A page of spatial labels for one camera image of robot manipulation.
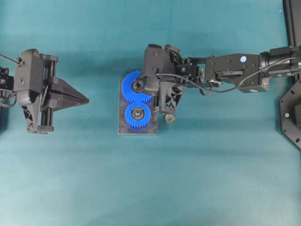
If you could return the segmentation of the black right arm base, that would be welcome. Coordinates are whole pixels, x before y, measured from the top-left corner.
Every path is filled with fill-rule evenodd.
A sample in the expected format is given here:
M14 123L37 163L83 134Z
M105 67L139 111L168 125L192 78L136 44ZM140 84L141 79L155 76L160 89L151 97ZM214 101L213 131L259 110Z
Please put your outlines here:
M299 79L279 101L283 134L301 148L301 80Z

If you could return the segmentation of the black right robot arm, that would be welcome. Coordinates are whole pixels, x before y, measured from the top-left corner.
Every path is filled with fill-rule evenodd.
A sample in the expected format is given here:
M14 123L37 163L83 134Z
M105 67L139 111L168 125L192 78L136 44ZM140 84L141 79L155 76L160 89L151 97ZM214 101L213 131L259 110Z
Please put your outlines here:
M157 60L159 111L175 113L185 88L197 88L201 95L239 90L243 93L269 89L270 77L292 76L301 70L301 48L270 49L258 55L230 54L209 57L181 57L180 50L166 45Z

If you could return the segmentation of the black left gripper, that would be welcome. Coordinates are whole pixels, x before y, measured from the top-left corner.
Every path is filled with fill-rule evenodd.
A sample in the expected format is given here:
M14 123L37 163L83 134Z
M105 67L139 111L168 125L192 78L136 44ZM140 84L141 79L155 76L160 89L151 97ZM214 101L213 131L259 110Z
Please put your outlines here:
M43 62L42 93L34 103L21 105L27 131L34 134L48 134L54 131L54 109L65 109L89 103L89 99L65 80L56 78L58 57L40 54Z

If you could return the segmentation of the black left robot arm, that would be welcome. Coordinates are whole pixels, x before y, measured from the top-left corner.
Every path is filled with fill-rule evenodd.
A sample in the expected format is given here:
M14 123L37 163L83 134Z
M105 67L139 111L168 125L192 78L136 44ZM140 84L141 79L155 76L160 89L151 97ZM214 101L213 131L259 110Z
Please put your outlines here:
M0 69L0 105L11 108L13 99L23 110L27 131L46 135L54 131L53 113L89 103L89 99L63 79L56 77L58 58L28 49L13 61L15 75Z

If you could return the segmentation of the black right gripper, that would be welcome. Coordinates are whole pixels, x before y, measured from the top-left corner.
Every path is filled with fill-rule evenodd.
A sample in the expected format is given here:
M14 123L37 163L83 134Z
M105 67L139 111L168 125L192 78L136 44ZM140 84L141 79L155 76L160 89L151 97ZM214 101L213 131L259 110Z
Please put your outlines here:
M174 73L157 73L159 80L158 103L156 107L162 113L175 113L177 105L186 87L199 88L201 79L199 77L199 67L190 58L182 58L180 50L178 53L170 53L172 63L174 63Z

